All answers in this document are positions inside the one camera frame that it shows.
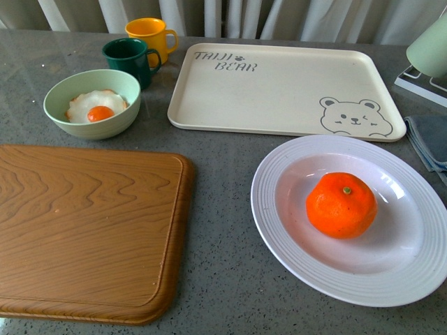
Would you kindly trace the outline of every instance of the bowl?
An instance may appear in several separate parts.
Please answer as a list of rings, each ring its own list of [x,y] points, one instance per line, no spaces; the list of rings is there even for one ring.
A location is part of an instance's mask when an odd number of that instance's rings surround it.
[[[128,107],[119,114],[90,124],[74,124],[65,116],[70,100],[94,90],[111,89],[119,94]],[[98,69],[78,73],[54,85],[43,101],[46,115],[68,134],[86,140],[102,140],[126,130],[135,121],[141,104],[141,88],[128,73]]]

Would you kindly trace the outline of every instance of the white curtain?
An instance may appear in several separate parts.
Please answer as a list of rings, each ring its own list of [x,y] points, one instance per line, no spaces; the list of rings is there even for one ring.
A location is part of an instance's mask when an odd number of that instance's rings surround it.
[[[160,17],[179,36],[409,45],[447,0],[0,0],[0,29],[124,33]]]

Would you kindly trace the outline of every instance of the egg yolk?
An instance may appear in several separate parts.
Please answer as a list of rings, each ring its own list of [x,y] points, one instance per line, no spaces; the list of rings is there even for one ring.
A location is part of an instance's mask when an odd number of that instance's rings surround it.
[[[104,119],[108,119],[115,115],[113,110],[106,106],[96,106],[89,110],[87,118],[90,122],[96,122]]]

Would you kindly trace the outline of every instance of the cloth napkin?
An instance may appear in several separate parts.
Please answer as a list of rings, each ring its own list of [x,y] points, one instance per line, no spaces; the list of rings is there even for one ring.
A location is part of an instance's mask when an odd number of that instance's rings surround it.
[[[405,117],[407,136],[430,172],[447,185],[447,115]]]

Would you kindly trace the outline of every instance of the table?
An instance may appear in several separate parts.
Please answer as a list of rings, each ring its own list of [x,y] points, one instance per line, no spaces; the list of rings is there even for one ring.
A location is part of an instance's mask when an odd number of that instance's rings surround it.
[[[171,125],[166,116],[186,51],[202,42],[361,51],[373,59],[402,116],[445,114],[444,107],[393,84],[409,65],[405,47],[180,38],[178,50],[142,92],[140,113],[128,130],[100,141],[67,135],[45,116],[46,93],[72,74],[107,68],[101,48],[118,37],[122,35],[0,29],[0,144],[169,151],[190,158],[196,168],[196,185],[177,296],[161,318],[144,327],[0,319],[0,334],[447,332],[447,283],[408,306],[356,306],[310,288],[271,254],[251,214],[250,186],[263,158],[293,137],[188,131]],[[411,165],[447,204],[447,188],[435,173],[425,169],[406,137],[374,144]]]

